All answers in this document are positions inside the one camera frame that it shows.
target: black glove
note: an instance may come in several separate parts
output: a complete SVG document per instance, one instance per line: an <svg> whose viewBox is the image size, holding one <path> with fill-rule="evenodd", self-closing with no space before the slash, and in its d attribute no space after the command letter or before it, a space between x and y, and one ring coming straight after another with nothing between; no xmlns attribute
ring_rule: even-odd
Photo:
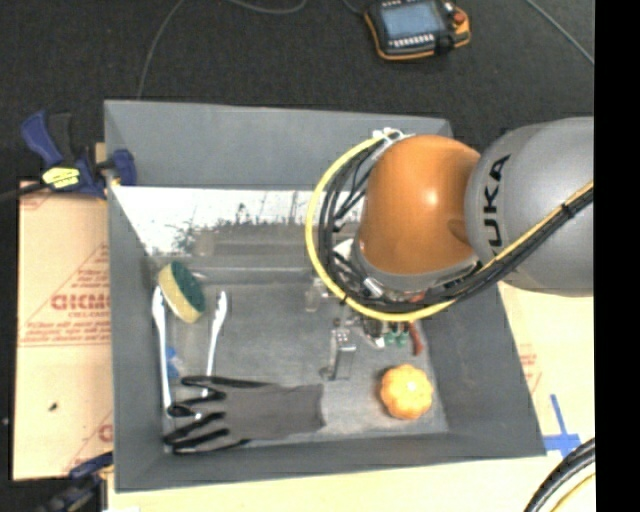
<svg viewBox="0 0 640 512"><path fill-rule="evenodd" d="M164 438L174 453L207 452L252 439L279 439L324 426L322 384L285 388L224 377L184 377L182 384L208 393L171 404L184 423Z"/></svg>

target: blue clamp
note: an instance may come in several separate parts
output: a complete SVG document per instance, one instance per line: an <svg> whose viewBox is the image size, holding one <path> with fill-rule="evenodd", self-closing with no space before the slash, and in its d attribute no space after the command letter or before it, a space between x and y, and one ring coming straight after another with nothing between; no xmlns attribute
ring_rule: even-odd
<svg viewBox="0 0 640 512"><path fill-rule="evenodd" d="M20 126L20 132L25 143L44 162L42 181L54 192L78 192L93 197L105 199L106 182L100 173L103 169L115 169L121 185L135 185L137 172L133 155L126 149L114 151L106 162L92 165L88 152L71 158L73 152L68 140L68 120L55 124L59 133L52 134L47 125L47 114L41 110ZM60 148L56 140L62 141Z"/></svg>
<svg viewBox="0 0 640 512"><path fill-rule="evenodd" d="M98 471L113 464L113 453L108 452L88 460L69 472L73 484L53 496L47 503L37 506L33 512L72 512L80 509L96 494L103 480Z"/></svg>

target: yellow cable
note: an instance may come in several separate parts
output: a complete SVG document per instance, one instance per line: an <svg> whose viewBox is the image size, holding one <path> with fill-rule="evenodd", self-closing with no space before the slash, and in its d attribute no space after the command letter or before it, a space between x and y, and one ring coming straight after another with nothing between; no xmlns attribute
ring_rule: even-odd
<svg viewBox="0 0 640 512"><path fill-rule="evenodd" d="M558 503L556 503L549 512L558 512L561 508L564 508L564 506L567 504L566 503L567 500L571 499L572 496L575 496L582 488L584 488L595 477L596 477L595 473L591 473L585 476L571 490L569 490L569 492L567 492L564 496L562 496L562 498L558 500Z"/></svg>
<svg viewBox="0 0 640 512"><path fill-rule="evenodd" d="M322 191L325 186L329 182L329 180L333 177L334 174L338 172L338 170L346 164L349 160L351 160L355 155L364 151L365 149L371 147L376 142L384 138L384 136L375 136L364 142L361 142L357 146L354 146L345 154L343 154L340 158L338 158L332 165L327 169L324 175L320 178L320 181L316 185L313 194L311 195L311 199L309 200L309 209L307 210L307 219L305 222L305 245L307 247L307 253L309 254L309 258L311 260L311 264L313 265L314 270L318 274L318 277L322 280L325 286L331 291L336 297L340 300L343 300L347 305L353 308L358 313L361 313L365 316L375 318L377 320L387 321L387 322L413 322L415 320L419 320L421 318L426 318L427 316L433 315L438 311L442 311L449 305L453 304L454 301L448 301L441 304L436 304L435 306L429 306L427 308L421 309L419 311L414 311L411 313L383 313L380 311L376 311L375 309L367 308L362 304L356 302L351 297L347 297L347 294L340 288L327 274L326 270L320 263L320 259L318 258L318 253L315 248L315 244L313 242L313 217L316 211L316 207L318 206L318 201L320 200L320 196L322 195Z"/></svg>
<svg viewBox="0 0 640 512"><path fill-rule="evenodd" d="M367 317L374 318L376 320L386 321L386 322L414 322L416 320L421 320L423 318L430 317L435 315L436 313L442 311L443 309L448 308L452 304L456 302L456 300L448 300L445 302L441 302L439 304L433 304L431 306L427 306L418 311L412 311L410 313L384 313L382 311L377 311L375 309L368 308L363 306L359 302L356 302L351 297L347 297L346 292L336 284L329 274L327 274L326 270L322 266L320 259L318 258L318 252L316 251L315 244L313 241L313 218L315 215L316 208L318 206L318 202L320 200L320 196L327 183L333 178L333 176L340 170L340 168L345 165L349 160L351 160L354 156L356 156L361 151L366 150L367 148L374 145L379 140L383 139L384 135L376 135L364 142L361 142L357 146L352 147L349 151L344 153L340 158L338 158L322 175L320 181L316 185L316 188L311 195L311 199L309 200L309 208L307 210L307 218L305 221L305 245L307 248L307 253L309 254L309 259L311 260L311 264L313 265L314 270L318 274L318 277L325 284L327 289L331 291L338 299L344 301L347 305L353 308L358 313L361 313ZM544 219L538 222L531 229L526 231L523 235L521 235L515 242L509 245L504 251L494 257L491 261L489 261L481 270L485 270L486 268L495 265L500 260L509 256L511 252L513 252L517 247L521 244L525 243L535 232L546 222L551 219L554 215L556 215L560 210L562 210L563 206L566 203L569 203L579 196L589 192L593 189L593 180L587 183L584 187L578 190L575 194L565 201L565 203L559 205L554 208Z"/></svg>

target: sponge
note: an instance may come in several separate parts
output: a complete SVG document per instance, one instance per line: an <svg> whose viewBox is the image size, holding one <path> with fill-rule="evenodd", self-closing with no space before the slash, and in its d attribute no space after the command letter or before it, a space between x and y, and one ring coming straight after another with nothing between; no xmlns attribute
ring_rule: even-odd
<svg viewBox="0 0 640 512"><path fill-rule="evenodd" d="M206 301L200 284L182 263L172 261L158 274L158 284L173 313L192 324L204 313Z"/></svg>

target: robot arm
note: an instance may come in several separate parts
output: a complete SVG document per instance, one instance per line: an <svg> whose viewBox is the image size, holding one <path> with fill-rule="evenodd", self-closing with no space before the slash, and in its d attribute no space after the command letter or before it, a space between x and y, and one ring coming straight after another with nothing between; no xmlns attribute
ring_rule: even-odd
<svg viewBox="0 0 640 512"><path fill-rule="evenodd" d="M482 156L445 137L403 138L363 174L359 225L349 253L336 255L336 211L344 216L338 197L379 151L371 139L316 189L327 193L317 253L308 217L311 260L334 294L388 321L424 318L498 279L591 294L593 133L593 118L528 126Z"/></svg>

